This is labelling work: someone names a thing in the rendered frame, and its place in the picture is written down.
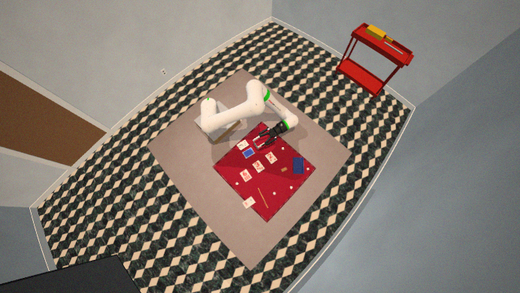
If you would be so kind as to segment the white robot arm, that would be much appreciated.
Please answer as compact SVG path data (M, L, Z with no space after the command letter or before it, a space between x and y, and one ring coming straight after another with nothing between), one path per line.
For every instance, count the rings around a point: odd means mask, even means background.
M204 99L201 102L201 130L210 134L233 122L259 116L265 111L265 105L282 119L276 124L281 134L298 124L298 117L281 105L259 80L250 80L246 92L247 101L221 113L219 109L217 113L218 106L213 98Z

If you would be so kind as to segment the blue book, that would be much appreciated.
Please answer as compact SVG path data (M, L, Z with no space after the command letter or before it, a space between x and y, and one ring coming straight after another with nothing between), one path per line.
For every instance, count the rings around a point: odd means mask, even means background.
M293 157L293 174L304 174L304 158Z

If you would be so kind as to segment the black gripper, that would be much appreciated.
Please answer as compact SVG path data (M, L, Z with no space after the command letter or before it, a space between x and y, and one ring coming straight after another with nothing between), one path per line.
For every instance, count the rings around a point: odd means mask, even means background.
M268 131L268 130L269 130L269 131ZM268 132L266 132L266 131L268 131ZM266 132L266 133L264 133L264 132ZM260 133L261 133L261 134L260 134ZM264 133L264 134L263 134L263 133ZM255 140L259 139L260 137L269 134L270 137L269 137L269 138L268 138L264 143L262 143L261 145L259 145L258 148L263 147L264 145L267 145L267 146L268 146L269 144L271 144L271 143L273 143L275 140L277 140L277 135L280 134L280 133L281 133L281 131L280 131L280 129L278 128L278 126L274 126L273 128L268 128L268 127L267 127L265 130L259 132L259 133L258 133L258 137L256 137L256 138L253 139L252 141L255 141ZM271 140L270 142L268 142L272 137L274 137L274 139Z

